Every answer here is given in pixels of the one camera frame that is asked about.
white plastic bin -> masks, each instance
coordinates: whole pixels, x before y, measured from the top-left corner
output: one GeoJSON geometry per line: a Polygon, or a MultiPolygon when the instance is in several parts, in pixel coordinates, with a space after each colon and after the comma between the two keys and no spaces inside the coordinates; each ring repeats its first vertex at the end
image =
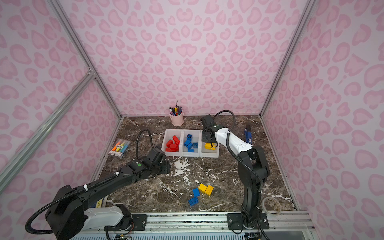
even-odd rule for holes
{"type": "Polygon", "coordinates": [[[202,133],[202,130],[199,130],[200,131],[200,144],[201,144],[201,157],[214,157],[214,158],[218,158],[218,150],[219,150],[219,144],[217,145],[216,149],[213,151],[213,150],[210,150],[210,149],[206,149],[204,146],[205,146],[205,142],[202,142],[201,141],[201,133],[202,133]]]}
{"type": "Polygon", "coordinates": [[[181,140],[180,146],[183,146],[183,150],[181,152],[181,155],[183,157],[200,157],[200,151],[201,151],[201,130],[190,130],[190,129],[184,129],[183,130],[183,139],[181,140]],[[198,148],[191,148],[194,149],[195,152],[188,152],[188,148],[184,146],[184,142],[187,140],[188,134],[192,135],[192,143],[197,142],[198,148]]]}
{"type": "Polygon", "coordinates": [[[182,134],[183,134],[183,129],[166,129],[166,132],[164,133],[164,139],[163,139],[163,144],[161,145],[161,150],[166,153],[166,156],[176,156],[179,157],[181,156],[181,152],[183,151],[183,146],[184,143],[182,142],[182,134]],[[179,145],[179,151],[178,152],[166,152],[166,144],[169,140],[172,140],[172,137],[175,136],[180,140],[180,145],[179,145]]]}

black mounting plate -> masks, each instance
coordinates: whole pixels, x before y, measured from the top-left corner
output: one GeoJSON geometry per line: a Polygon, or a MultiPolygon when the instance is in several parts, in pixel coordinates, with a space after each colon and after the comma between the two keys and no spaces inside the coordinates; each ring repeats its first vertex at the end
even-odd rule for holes
{"type": "Polygon", "coordinates": [[[132,214],[132,218],[133,222],[135,222],[132,231],[144,231],[147,225],[147,214],[132,214]]]}
{"type": "MultiPolygon", "coordinates": [[[[229,230],[244,229],[244,227],[242,226],[243,216],[241,214],[227,214],[227,223],[229,230]]],[[[260,226],[262,227],[262,229],[269,229],[269,223],[265,213],[262,213],[260,216],[260,226]]]]}

pink leopard print wall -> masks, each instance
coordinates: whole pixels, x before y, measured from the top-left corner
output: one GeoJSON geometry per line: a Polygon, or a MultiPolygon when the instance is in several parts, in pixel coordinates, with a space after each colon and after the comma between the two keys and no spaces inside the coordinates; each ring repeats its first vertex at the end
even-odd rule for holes
{"type": "Polygon", "coordinates": [[[384,238],[383,8],[321,0],[265,116],[324,240],[384,238]]]}
{"type": "Polygon", "coordinates": [[[0,171],[86,73],[44,0],[0,2],[0,171]]]}
{"type": "MultiPolygon", "coordinates": [[[[55,239],[26,233],[25,222],[61,187],[90,181],[116,124],[115,114],[91,82],[0,196],[0,239],[55,239]]],[[[32,227],[49,229],[44,214],[32,227]]]]}
{"type": "Polygon", "coordinates": [[[62,0],[123,114],[258,114],[306,0],[62,0]]]}

pink pen holder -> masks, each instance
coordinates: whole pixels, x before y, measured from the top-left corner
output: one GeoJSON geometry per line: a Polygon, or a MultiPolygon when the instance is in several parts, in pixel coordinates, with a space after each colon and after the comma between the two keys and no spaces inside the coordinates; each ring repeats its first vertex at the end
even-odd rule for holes
{"type": "Polygon", "coordinates": [[[178,116],[173,116],[172,114],[169,114],[169,118],[172,121],[172,124],[176,127],[183,125],[184,123],[184,113],[181,113],[178,116]]]}

marble tabletop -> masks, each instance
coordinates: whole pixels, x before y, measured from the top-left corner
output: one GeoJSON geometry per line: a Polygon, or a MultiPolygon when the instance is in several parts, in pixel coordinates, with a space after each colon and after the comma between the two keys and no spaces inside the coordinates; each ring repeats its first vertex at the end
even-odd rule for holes
{"type": "MultiPolygon", "coordinates": [[[[161,145],[165,129],[202,129],[200,117],[184,116],[184,124],[179,127],[173,126],[169,117],[125,117],[117,138],[127,139],[132,143],[122,159],[108,156],[100,177],[116,171],[119,166],[135,157],[134,142],[141,129],[150,129],[154,145],[161,145]]],[[[220,115],[215,121],[223,126],[230,126],[232,117],[220,115]]],[[[271,174],[263,188],[262,198],[275,197],[281,203],[282,210],[294,210],[259,116],[236,116],[232,132],[245,140],[246,124],[251,125],[252,144],[264,148],[270,167],[271,174]]],[[[150,142],[146,132],[140,139],[139,156],[142,156],[148,153],[150,142]]],[[[237,162],[224,146],[220,146],[219,158],[167,157],[167,159],[171,162],[170,174],[141,180],[115,191],[108,196],[107,206],[122,203],[131,212],[240,210],[244,198],[244,186],[238,176],[237,162]],[[200,183],[210,184],[214,190],[211,196],[201,195],[199,203],[190,207],[188,200],[193,197],[192,189],[197,188],[200,183]]],[[[267,209],[275,209],[275,206],[269,203],[266,204],[267,209]]]]}

